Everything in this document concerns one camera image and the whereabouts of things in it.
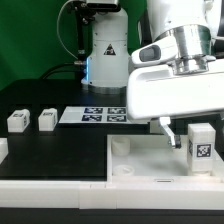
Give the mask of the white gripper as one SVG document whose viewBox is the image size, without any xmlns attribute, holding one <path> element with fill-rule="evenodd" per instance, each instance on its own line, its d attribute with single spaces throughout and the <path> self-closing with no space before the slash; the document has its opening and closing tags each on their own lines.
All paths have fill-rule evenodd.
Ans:
<svg viewBox="0 0 224 224">
<path fill-rule="evenodd" d="M 210 62 L 205 73 L 175 76 L 168 65 L 160 65 L 136 69 L 129 77 L 129 119 L 159 118 L 159 127 L 172 148 L 181 148 L 181 138 L 169 127 L 169 117 L 221 111 L 224 111 L 224 59 Z"/>
</svg>

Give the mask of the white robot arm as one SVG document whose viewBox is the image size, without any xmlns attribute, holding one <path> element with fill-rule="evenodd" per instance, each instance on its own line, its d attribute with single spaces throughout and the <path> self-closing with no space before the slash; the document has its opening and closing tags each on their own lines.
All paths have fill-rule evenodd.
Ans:
<svg viewBox="0 0 224 224">
<path fill-rule="evenodd" d="M 212 45 L 218 34 L 222 0 L 147 0 L 151 43 L 126 56 L 118 29 L 97 19 L 88 85 L 126 88 L 133 121 L 224 110 L 224 59 Z"/>
</svg>

